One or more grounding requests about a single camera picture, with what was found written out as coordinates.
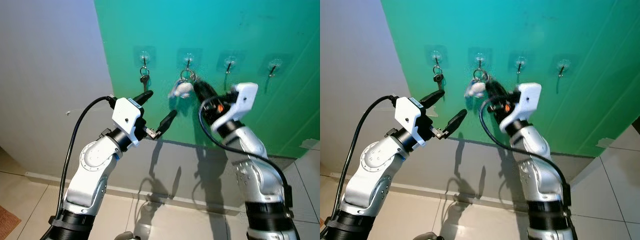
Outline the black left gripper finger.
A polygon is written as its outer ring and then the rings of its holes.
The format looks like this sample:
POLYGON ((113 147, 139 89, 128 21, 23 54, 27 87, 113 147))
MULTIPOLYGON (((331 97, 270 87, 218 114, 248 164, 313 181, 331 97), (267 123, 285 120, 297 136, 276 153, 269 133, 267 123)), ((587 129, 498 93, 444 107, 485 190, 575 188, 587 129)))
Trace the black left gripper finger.
POLYGON ((151 96, 153 96, 153 94, 154 94, 153 90, 146 90, 145 92, 139 94, 138 96, 135 96, 133 98, 133 101, 137 103, 137 105, 142 106, 151 98, 151 96))
POLYGON ((462 124, 462 121, 464 121, 464 119, 466 118, 466 115, 467 115, 467 110, 462 109, 455 116, 453 116, 452 119, 448 121, 445 129, 442 131, 443 133, 442 138, 450 137, 450 135, 452 135, 460 127, 460 125, 462 124))
POLYGON ((445 91, 443 89, 439 89, 436 90, 434 92, 432 92, 431 94, 428 94, 427 96, 421 98, 419 100, 419 103, 423 106, 423 107, 432 107, 433 105, 435 105, 443 96, 445 95, 445 91))
POLYGON ((167 132, 172 122, 176 118, 177 114, 178 114, 178 110, 173 109, 169 112, 169 114, 167 114, 167 116, 164 117, 164 119, 162 119, 157 130, 155 131, 156 138, 161 137, 164 133, 167 132))

